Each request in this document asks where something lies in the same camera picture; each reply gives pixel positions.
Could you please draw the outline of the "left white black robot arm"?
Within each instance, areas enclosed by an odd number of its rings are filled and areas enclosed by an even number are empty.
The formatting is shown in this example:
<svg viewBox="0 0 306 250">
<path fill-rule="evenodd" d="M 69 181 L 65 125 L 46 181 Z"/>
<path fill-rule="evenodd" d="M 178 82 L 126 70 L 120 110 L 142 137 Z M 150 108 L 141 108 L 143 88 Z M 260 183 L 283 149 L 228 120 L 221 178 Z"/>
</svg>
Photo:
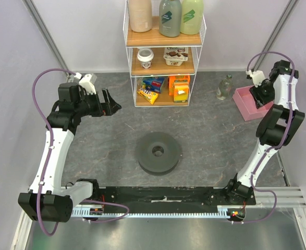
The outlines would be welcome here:
<svg viewBox="0 0 306 250">
<path fill-rule="evenodd" d="M 96 179 L 78 179 L 66 189 L 61 186 L 67 153 L 81 119 L 111 116 L 121 109 L 108 89 L 102 93 L 103 103 L 89 87 L 77 83 L 58 87 L 58 100 L 47 117 L 45 148 L 38 172 L 28 192 L 18 197 L 18 204 L 30 219 L 67 222 L 79 203 L 94 205 L 102 197 Z"/>
</svg>

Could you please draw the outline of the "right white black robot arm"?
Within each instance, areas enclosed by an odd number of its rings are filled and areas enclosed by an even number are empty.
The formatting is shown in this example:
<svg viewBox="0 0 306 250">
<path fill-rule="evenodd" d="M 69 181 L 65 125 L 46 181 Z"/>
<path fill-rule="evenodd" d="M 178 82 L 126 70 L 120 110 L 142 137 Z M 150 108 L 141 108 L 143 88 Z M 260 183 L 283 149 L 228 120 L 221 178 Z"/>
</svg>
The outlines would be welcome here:
<svg viewBox="0 0 306 250">
<path fill-rule="evenodd" d="M 256 147 L 250 158 L 228 182 L 224 197 L 231 205 L 241 205 L 251 198 L 257 178 L 267 162 L 290 143 L 305 118 L 296 103 L 299 72 L 292 62 L 277 61 L 268 77 L 259 70 L 249 70 L 246 74 L 253 82 L 248 100 L 253 102 L 254 108 L 260 109 L 269 103 L 272 106 L 258 125 Z"/>
</svg>

